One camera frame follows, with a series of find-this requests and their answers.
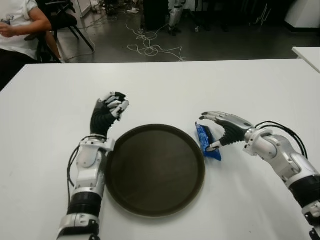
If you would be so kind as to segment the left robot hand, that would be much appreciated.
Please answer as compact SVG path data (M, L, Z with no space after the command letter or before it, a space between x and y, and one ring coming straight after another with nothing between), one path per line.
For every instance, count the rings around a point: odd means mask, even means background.
M112 91L106 97L99 98L91 116L90 134L107 137L111 126L121 120L128 106L126 95L120 92Z

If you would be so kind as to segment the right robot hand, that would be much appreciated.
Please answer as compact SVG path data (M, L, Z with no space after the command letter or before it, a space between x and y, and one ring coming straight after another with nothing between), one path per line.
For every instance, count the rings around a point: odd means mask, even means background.
M199 120L210 120L220 125L224 129L223 136L211 143L207 148L207 152L215 151L221 147L243 142L248 130L254 128L249 121L236 116L234 114L221 111L206 111L201 114Z

